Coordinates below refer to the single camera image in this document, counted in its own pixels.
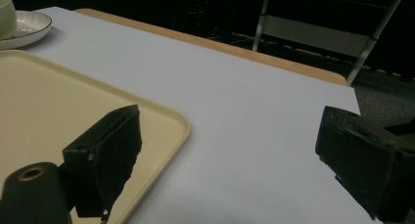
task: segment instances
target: plastic tray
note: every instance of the plastic tray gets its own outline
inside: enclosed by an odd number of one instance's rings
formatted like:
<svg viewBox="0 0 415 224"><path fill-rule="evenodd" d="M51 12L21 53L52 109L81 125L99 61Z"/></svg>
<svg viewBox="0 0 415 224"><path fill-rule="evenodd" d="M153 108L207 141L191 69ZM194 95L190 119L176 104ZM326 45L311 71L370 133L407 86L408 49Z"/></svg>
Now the plastic tray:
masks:
<svg viewBox="0 0 415 224"><path fill-rule="evenodd" d="M62 149L114 109L138 104L142 151L115 202L110 223L123 223L183 145L190 123L176 111L23 51L0 52L0 191L17 169L63 163ZM99 223L78 218L73 223Z"/></svg>

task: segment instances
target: white cup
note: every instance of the white cup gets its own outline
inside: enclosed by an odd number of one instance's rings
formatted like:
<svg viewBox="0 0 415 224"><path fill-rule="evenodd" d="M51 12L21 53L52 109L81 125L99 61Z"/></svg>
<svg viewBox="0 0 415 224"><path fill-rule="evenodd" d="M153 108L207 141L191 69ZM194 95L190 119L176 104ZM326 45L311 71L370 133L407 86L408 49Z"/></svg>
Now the white cup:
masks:
<svg viewBox="0 0 415 224"><path fill-rule="evenodd" d="M16 10L13 0L0 0L0 40L11 38L16 31Z"/></svg>

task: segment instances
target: saucer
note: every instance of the saucer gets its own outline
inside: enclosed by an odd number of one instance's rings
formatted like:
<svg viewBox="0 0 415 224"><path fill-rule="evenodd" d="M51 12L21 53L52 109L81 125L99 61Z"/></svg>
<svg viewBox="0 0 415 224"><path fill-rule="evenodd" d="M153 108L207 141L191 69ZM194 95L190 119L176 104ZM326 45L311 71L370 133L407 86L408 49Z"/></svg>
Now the saucer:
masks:
<svg viewBox="0 0 415 224"><path fill-rule="evenodd" d="M44 37L52 27L52 19L38 12L16 11L16 18L16 31L11 38L0 40L0 50L31 44Z"/></svg>

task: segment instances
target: table surface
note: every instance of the table surface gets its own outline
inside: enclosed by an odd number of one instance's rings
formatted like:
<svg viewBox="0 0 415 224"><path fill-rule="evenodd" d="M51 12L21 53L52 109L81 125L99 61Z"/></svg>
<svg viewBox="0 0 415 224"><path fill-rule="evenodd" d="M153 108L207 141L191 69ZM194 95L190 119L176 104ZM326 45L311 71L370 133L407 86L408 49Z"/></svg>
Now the table surface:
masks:
<svg viewBox="0 0 415 224"><path fill-rule="evenodd" d="M39 12L53 27L25 51L192 123L128 223L374 223L314 152L325 106L359 113L352 88L61 8Z"/></svg>

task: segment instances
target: black object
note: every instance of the black object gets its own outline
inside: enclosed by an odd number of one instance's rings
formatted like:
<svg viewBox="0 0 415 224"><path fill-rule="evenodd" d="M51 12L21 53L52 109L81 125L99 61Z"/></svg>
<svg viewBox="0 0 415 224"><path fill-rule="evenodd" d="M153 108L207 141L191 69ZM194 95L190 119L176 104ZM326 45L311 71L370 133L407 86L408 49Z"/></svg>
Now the black object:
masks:
<svg viewBox="0 0 415 224"><path fill-rule="evenodd" d="M413 145L355 113L326 107L315 151L373 219L405 220L414 206Z"/></svg>
<svg viewBox="0 0 415 224"><path fill-rule="evenodd" d="M405 134L415 133L415 117L409 123L386 127L385 129L395 135L405 135Z"/></svg>
<svg viewBox="0 0 415 224"><path fill-rule="evenodd" d="M79 217L107 221L141 144L138 106L109 112L64 148L61 166L36 163L7 178L0 222L70 223L74 206Z"/></svg>
<svg viewBox="0 0 415 224"><path fill-rule="evenodd" d="M0 201L0 223L71 223L58 166L40 162L11 174Z"/></svg>

